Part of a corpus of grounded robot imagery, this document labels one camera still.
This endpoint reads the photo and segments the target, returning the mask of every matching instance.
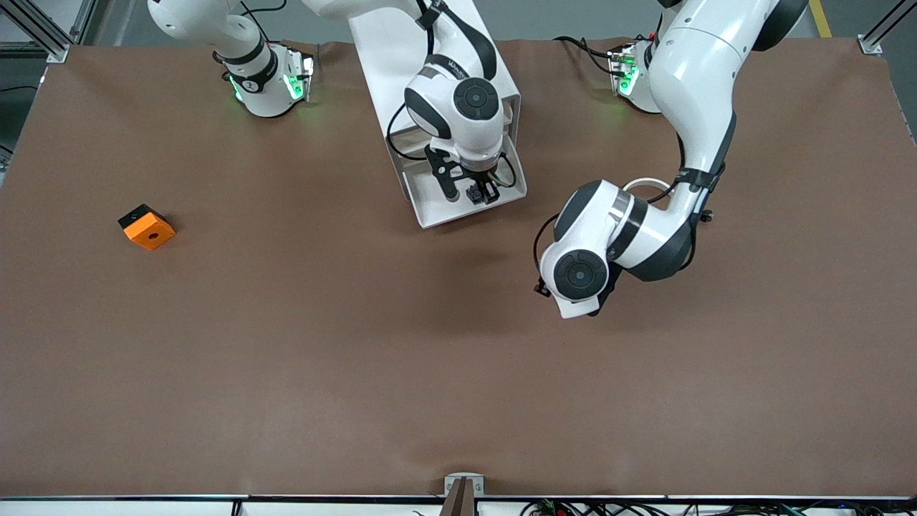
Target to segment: orange cube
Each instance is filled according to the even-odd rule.
[[[166,219],[145,204],[138,206],[117,223],[131,241],[147,251],[153,251],[175,236],[175,230]]]

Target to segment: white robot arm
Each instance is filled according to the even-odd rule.
[[[564,319],[596,315],[622,270],[656,281],[690,261],[697,224],[735,130],[735,77],[756,41],[764,36],[775,39],[769,46],[777,44],[805,7],[800,0],[659,1],[667,8],[660,30],[642,42],[635,54],[642,68],[628,70],[624,81],[642,81],[651,95],[648,106],[674,126],[681,167],[664,210],[606,181],[589,183],[569,199],[542,255],[537,289],[554,296]],[[621,87],[639,95],[641,86]],[[638,107],[653,110],[647,103]]]
[[[425,148],[434,177],[450,201],[455,183],[470,178],[472,202],[499,198],[493,173],[503,149],[503,102],[491,84],[497,54],[490,38],[466,23],[443,0],[303,0],[319,16],[344,20],[382,7],[404,11],[435,42],[420,71],[404,88],[404,105],[431,136]]]
[[[148,0],[153,21],[168,35],[215,49],[236,97],[254,115],[277,117],[304,100],[312,57],[269,43],[248,18],[230,15],[240,0]]]

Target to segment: green led light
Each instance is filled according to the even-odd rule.
[[[287,89],[290,90],[290,96],[293,100],[303,98],[303,81],[300,81],[295,76],[291,77],[285,74],[283,76],[283,82],[287,85]]]
[[[636,66],[631,68],[621,79],[621,95],[630,95],[634,92],[634,83],[640,76],[640,69]]]
[[[245,102],[242,100],[242,94],[238,91],[238,84],[236,84],[236,80],[232,78],[232,75],[229,76],[229,83],[232,84],[232,89],[236,91],[236,99],[239,102]]]

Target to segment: brown table surface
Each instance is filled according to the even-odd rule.
[[[50,66],[0,191],[0,494],[912,494],[917,151],[886,63],[752,56],[694,265],[564,321],[536,230],[592,179],[673,177],[675,135],[570,46],[500,50],[529,195],[433,230],[350,45],[277,119],[205,48]],[[179,231],[156,252],[116,223],[140,203]]]

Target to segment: white metal stand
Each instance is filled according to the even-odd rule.
[[[466,23],[490,37],[472,0],[449,0],[448,4],[449,8]],[[379,128],[382,137],[385,138],[392,115],[404,101],[404,87],[423,66],[426,57],[426,34],[403,11],[389,7],[353,17],[349,24],[366,83],[370,88]],[[404,197],[411,201],[422,228],[430,228],[512,202],[524,197],[527,192],[522,164],[515,151],[516,134],[519,130],[519,105],[522,99],[498,51],[497,74],[492,84],[503,99],[503,111],[506,113],[503,122],[504,133],[507,136],[503,139],[503,151],[513,164],[517,181],[513,188],[501,188],[500,198],[490,205],[475,205],[465,196],[461,196],[458,201],[449,202],[443,196],[428,162],[406,161],[386,143]],[[414,124],[406,112],[402,112],[394,121],[392,142],[401,152],[423,156],[423,148],[429,141],[430,137]],[[506,162],[500,160],[496,174],[508,181],[512,172]],[[459,182],[456,183],[456,187],[463,191],[465,186]]]

